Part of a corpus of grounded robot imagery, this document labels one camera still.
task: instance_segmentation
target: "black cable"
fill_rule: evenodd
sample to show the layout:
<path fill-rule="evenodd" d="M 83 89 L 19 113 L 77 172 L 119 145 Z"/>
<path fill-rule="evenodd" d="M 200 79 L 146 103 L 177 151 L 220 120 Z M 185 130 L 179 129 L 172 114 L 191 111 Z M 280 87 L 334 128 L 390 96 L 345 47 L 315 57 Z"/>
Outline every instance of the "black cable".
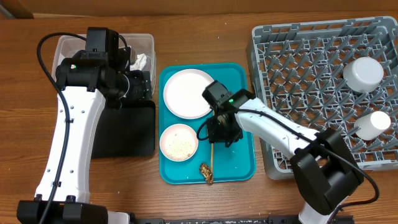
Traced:
<path fill-rule="evenodd" d="M 50 80 L 50 83 L 52 84 L 52 86 L 55 88 L 55 90 L 57 91 L 57 93 L 59 94 L 61 101 L 62 101 L 62 105 L 63 108 L 65 110 L 65 135 L 63 137 L 63 145 L 62 145 L 62 151 L 61 151 L 61 156 L 60 156 L 60 162 L 58 163 L 58 168 L 57 168 L 57 173 L 55 174 L 55 179 L 53 182 L 53 186 L 52 186 L 52 190 L 49 196 L 49 200 L 44 208 L 44 212 L 42 214 L 42 217 L 40 218 L 39 224 L 43 224 L 45 221 L 45 218 L 47 217 L 47 214 L 50 210 L 51 204 L 54 200 L 54 196 L 55 196 L 55 192 L 57 191 L 57 187 L 59 185 L 60 182 L 60 176 L 61 176 L 61 171 L 62 171 L 62 166 L 63 166 L 63 162 L 65 160 L 65 154 L 67 153 L 67 146 L 68 146 L 68 139 L 69 139 L 69 129 L 70 129 L 70 114 L 69 114 L 69 108 L 68 108 L 68 103 L 64 97 L 64 95 L 62 94 L 62 91 L 59 89 L 59 87 L 57 86 L 57 84 L 55 83 L 54 79 L 51 77 L 50 72 L 47 70 L 47 68 L 44 65 L 44 62 L 42 60 L 42 54 L 41 54 L 41 49 L 42 49 L 42 45 L 44 43 L 44 41 L 46 41 L 48 38 L 50 37 L 54 37 L 54 36 L 58 36 L 58 35 L 69 35 L 72 37 L 77 37 L 80 38 L 82 40 L 86 40 L 84 37 L 76 35 L 76 34 L 71 34 L 71 33 L 67 33 L 67 32 L 57 32 L 54 34 L 49 34 L 46 35 L 45 37 L 43 37 L 39 44 L 37 45 L 37 60 L 39 60 L 39 64 L 42 67 L 45 75 L 47 76 L 47 78 Z"/>
<path fill-rule="evenodd" d="M 127 42 L 126 42 L 125 38 L 124 38 L 122 35 L 120 35 L 120 34 L 119 34 L 119 38 L 123 41 L 123 43 L 124 43 L 124 48 L 126 48 L 126 50 L 127 50 Z M 130 51 L 130 57 L 129 57 L 129 65 L 127 66 L 127 68 L 124 68 L 125 71 L 126 71 L 127 69 L 129 69 L 129 67 L 130 67 L 130 63 L 131 63 L 130 58 L 131 58 L 131 51 Z"/>
<path fill-rule="evenodd" d="M 273 120 L 275 123 L 281 125 L 283 128 L 285 128 L 286 130 L 290 131 L 292 134 L 296 135 L 298 138 L 303 139 L 304 141 L 310 143 L 310 144 L 315 144 L 314 141 L 312 141 L 311 139 L 305 137 L 303 134 L 298 133 L 297 131 L 295 131 L 294 129 L 292 129 L 291 127 L 287 126 L 286 124 L 284 124 L 283 122 L 281 122 L 280 120 L 278 120 L 277 118 L 263 112 L 263 111 L 256 111 L 256 110 L 249 110 L 249 109 L 235 109 L 235 110 L 231 110 L 231 111 L 226 111 L 226 112 L 222 112 L 219 114 L 216 114 L 212 117 L 210 117 L 209 119 L 207 119 L 205 122 L 203 122 L 203 124 L 200 125 L 198 132 L 197 132 L 197 138 L 199 140 L 201 139 L 208 139 L 208 136 L 206 138 L 199 138 L 199 133 L 201 131 L 201 129 L 208 123 L 211 121 L 211 119 L 216 119 L 218 116 L 224 115 L 224 114 L 231 114 L 231 113 L 237 113 L 237 112 L 247 112 L 247 113 L 255 113 L 255 114 L 259 114 L 261 116 L 265 116 L 266 118 L 269 118 L 271 120 Z M 370 204 L 373 203 L 375 201 L 378 200 L 379 196 L 380 196 L 380 191 L 379 191 L 379 187 L 377 186 L 376 182 L 367 174 L 365 173 L 362 169 L 360 169 L 359 167 L 355 166 L 354 164 L 350 163 L 349 161 L 347 161 L 346 159 L 342 158 L 341 156 L 335 154 L 334 152 L 330 151 L 329 149 L 327 149 L 325 146 L 322 145 L 318 145 L 318 147 L 320 149 L 322 149 L 325 153 L 327 153 L 329 156 L 334 157 L 335 159 L 338 159 L 342 162 L 344 162 L 345 164 L 349 165 L 351 168 L 353 168 L 354 170 L 358 171 L 361 175 L 363 175 L 372 185 L 373 189 L 374 189 L 374 197 L 369 199 L 369 200 L 363 200 L 363 201 L 358 201 L 358 202 L 350 202 L 350 203 L 344 203 L 342 205 L 337 206 L 337 208 L 335 209 L 335 211 L 331 214 L 330 219 L 328 221 L 328 223 L 332 222 L 333 219 L 335 218 L 336 214 L 338 213 L 338 211 L 342 210 L 345 207 L 349 207 L 349 206 L 353 206 L 353 205 L 366 205 L 366 204 Z"/>

